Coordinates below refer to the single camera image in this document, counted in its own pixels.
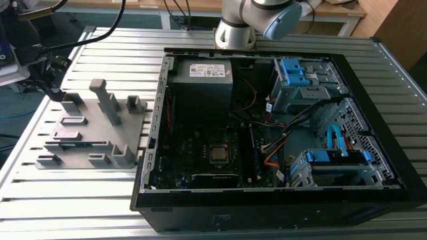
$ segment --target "aluminum extrusion table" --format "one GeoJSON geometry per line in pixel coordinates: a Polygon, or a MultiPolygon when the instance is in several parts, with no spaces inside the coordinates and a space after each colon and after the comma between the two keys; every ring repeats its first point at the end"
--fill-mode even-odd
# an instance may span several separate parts
{"type": "MultiPolygon", "coordinates": [[[[106,33],[87,28],[80,40],[106,33]]],[[[427,97],[381,43],[370,38],[290,36],[273,42],[258,36],[259,50],[345,54],[418,173],[427,183],[427,97]]],[[[150,101],[141,151],[154,109],[165,47],[213,48],[210,31],[118,29],[102,42],[74,49],[63,82],[67,92],[97,98],[91,79],[106,79],[118,99],[139,95],[150,101]]],[[[223,232],[157,233],[130,210],[137,169],[39,170],[43,152],[62,109],[46,97],[0,171],[0,239],[283,238],[426,239],[427,205],[394,212],[358,226],[223,232]]]]}

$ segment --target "wire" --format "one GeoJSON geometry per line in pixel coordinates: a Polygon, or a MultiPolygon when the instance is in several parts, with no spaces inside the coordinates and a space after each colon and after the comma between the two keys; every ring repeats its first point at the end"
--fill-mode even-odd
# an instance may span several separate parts
{"type": "MultiPolygon", "coordinates": [[[[269,125],[275,125],[274,123],[271,123],[271,122],[269,121],[270,115],[271,115],[271,113],[267,113],[266,122],[267,122],[269,125]]],[[[279,122],[278,125],[281,125],[283,128],[286,127],[286,125],[285,125],[282,122],[279,122]]]]}
{"type": "Polygon", "coordinates": [[[118,25],[121,23],[121,20],[122,20],[122,17],[123,17],[123,13],[126,11],[126,7],[127,7],[127,0],[122,0],[122,5],[121,5],[121,10],[119,10],[118,16],[117,16],[114,24],[113,24],[109,32],[106,32],[106,34],[103,34],[102,36],[98,36],[98,37],[95,37],[93,39],[88,39],[88,40],[76,41],[76,42],[67,43],[67,44],[58,45],[58,46],[51,46],[47,49],[44,49],[44,53],[46,54],[47,53],[52,53],[55,51],[70,49],[70,48],[75,48],[75,47],[95,43],[95,42],[98,42],[101,40],[105,40],[114,33],[114,31],[117,30],[117,27],[118,27],[118,25]]]}
{"type": "Polygon", "coordinates": [[[237,109],[237,110],[231,110],[234,113],[238,113],[238,112],[242,112],[245,110],[247,110],[250,107],[253,107],[253,105],[255,104],[257,102],[257,90],[255,90],[255,87],[253,86],[253,84],[241,76],[238,76],[239,79],[242,79],[246,84],[250,86],[250,88],[253,89],[253,92],[254,92],[254,98],[253,98],[253,102],[249,106],[246,106],[245,108],[241,108],[241,109],[237,109]]]}
{"type": "Polygon", "coordinates": [[[6,148],[10,148],[10,147],[15,147],[16,144],[11,144],[11,145],[7,145],[7,146],[0,146],[0,150],[6,149],[6,148]]]}
{"type": "Polygon", "coordinates": [[[279,146],[275,148],[275,150],[271,152],[271,154],[269,155],[269,157],[265,160],[265,165],[267,166],[273,166],[277,167],[278,169],[281,168],[281,165],[278,163],[271,163],[269,162],[269,160],[273,158],[273,156],[275,155],[275,153],[279,151],[279,149],[282,148],[282,146],[286,144],[287,140],[285,140],[279,146]]]}
{"type": "Polygon", "coordinates": [[[51,8],[52,8],[52,10],[54,10],[54,12],[58,10],[58,9],[60,9],[64,5],[66,5],[66,3],[68,2],[68,0],[62,0],[56,5],[54,5],[51,8]]]}
{"type": "Polygon", "coordinates": [[[30,21],[32,19],[38,19],[42,18],[47,15],[51,15],[52,13],[55,13],[68,2],[68,0],[62,0],[59,3],[56,3],[54,6],[51,7],[46,7],[43,9],[23,13],[20,15],[18,15],[18,18],[20,21],[30,21]]]}
{"type": "Polygon", "coordinates": [[[3,134],[0,133],[0,138],[7,138],[7,139],[20,139],[22,136],[11,135],[11,134],[3,134]]]}
{"type": "Polygon", "coordinates": [[[303,122],[306,122],[311,118],[311,114],[314,111],[319,108],[323,107],[326,104],[333,104],[333,103],[339,103],[346,96],[335,96],[331,97],[330,99],[325,99],[318,101],[315,104],[310,105],[303,111],[301,111],[293,118],[293,120],[289,122],[286,125],[283,131],[282,131],[282,136],[278,138],[277,141],[273,143],[267,144],[263,148],[263,151],[271,149],[278,143],[281,143],[291,134],[293,129],[303,122]]]}
{"type": "Polygon", "coordinates": [[[310,4],[309,0],[306,0],[306,3],[309,4],[309,6],[311,7],[311,10],[313,10],[313,18],[311,18],[311,22],[310,22],[310,26],[309,26],[307,31],[302,33],[303,35],[309,34],[309,32],[311,31],[311,29],[314,28],[314,25],[315,25],[315,17],[317,17],[317,11],[315,11],[314,6],[310,4]]]}
{"type": "Polygon", "coordinates": [[[353,149],[354,149],[354,146],[351,145],[347,137],[346,137],[345,135],[343,135],[343,137],[345,137],[345,142],[346,142],[346,145],[347,145],[347,149],[353,150],[353,149]]]}
{"type": "MultiPolygon", "coordinates": [[[[181,7],[181,5],[178,4],[177,0],[174,0],[182,14],[185,15],[185,17],[187,18],[187,15],[181,7]]],[[[170,6],[169,6],[169,3],[167,3],[167,0],[163,0],[163,3],[165,3],[165,6],[166,6],[166,9],[167,9],[167,12],[169,12],[169,15],[171,16],[174,22],[177,23],[177,25],[181,27],[182,30],[187,31],[187,29],[182,26],[182,24],[179,23],[179,21],[177,20],[175,16],[173,15],[173,12],[171,12],[171,9],[170,9],[170,6]]]]}
{"type": "Polygon", "coordinates": [[[187,9],[189,9],[189,30],[191,30],[193,29],[193,11],[190,9],[189,0],[186,0],[186,4],[187,4],[187,9]]]}
{"type": "Polygon", "coordinates": [[[20,115],[15,115],[15,116],[0,116],[0,119],[14,119],[14,118],[19,118],[19,117],[23,117],[23,116],[27,116],[30,114],[32,114],[36,110],[31,111],[31,112],[27,112],[24,114],[20,114],[20,115]]]}
{"type": "Polygon", "coordinates": [[[263,125],[263,126],[266,126],[266,127],[278,127],[278,126],[275,126],[275,125],[269,125],[269,124],[262,123],[262,122],[259,122],[259,121],[246,120],[246,119],[243,119],[242,117],[239,117],[235,112],[231,112],[231,115],[233,115],[237,119],[239,119],[242,122],[249,122],[249,123],[253,123],[253,124],[259,124],[259,125],[263,125]]]}
{"type": "Polygon", "coordinates": [[[2,150],[0,150],[0,153],[7,152],[7,151],[10,151],[10,150],[12,150],[12,149],[14,149],[14,147],[10,147],[10,148],[6,148],[6,149],[2,149],[2,150]]]}

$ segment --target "metal frame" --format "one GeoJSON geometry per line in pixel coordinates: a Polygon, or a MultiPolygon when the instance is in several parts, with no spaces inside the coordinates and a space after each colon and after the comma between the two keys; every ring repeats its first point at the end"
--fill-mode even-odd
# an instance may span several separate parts
{"type": "MultiPolygon", "coordinates": [[[[91,35],[102,35],[99,27],[91,35]]],[[[370,38],[291,35],[279,42],[258,36],[261,51],[294,51],[345,54],[377,109],[403,147],[417,173],[427,184],[427,106],[414,82],[397,72],[399,66],[370,38]]],[[[109,81],[117,96],[139,95],[154,109],[165,47],[209,48],[211,31],[118,28],[102,42],[80,49],[62,85],[68,92],[90,97],[94,77],[109,81]]],[[[34,152],[54,126],[44,121],[58,118],[59,104],[47,99],[35,113],[11,157],[0,172],[2,239],[145,239],[145,238],[285,238],[341,240],[363,238],[425,239],[427,205],[413,211],[393,212],[354,227],[249,230],[223,232],[157,233],[138,212],[130,210],[137,168],[127,170],[47,170],[35,168],[34,152]]],[[[145,120],[141,146],[147,145],[150,119],[145,120]]]]}
{"type": "MultiPolygon", "coordinates": [[[[38,4],[34,8],[42,9],[46,7],[43,4],[38,4]]],[[[76,6],[63,6],[58,12],[63,13],[88,13],[88,14],[117,14],[118,9],[115,8],[99,8],[99,7],[76,7],[76,6]]],[[[171,11],[174,16],[183,16],[181,11],[173,10],[171,11]]],[[[137,15],[158,15],[161,16],[162,21],[162,29],[171,30],[171,16],[167,10],[159,8],[141,8],[141,9],[127,9],[125,10],[125,14],[137,14],[137,15]]],[[[219,11],[191,11],[191,16],[194,17],[214,17],[221,18],[222,12],[219,11]]],[[[315,16],[315,22],[323,23],[343,23],[338,36],[341,37],[350,37],[357,26],[359,20],[363,16],[353,15],[353,16],[315,16]]],[[[301,21],[311,22],[313,16],[305,16],[301,21]]]]}

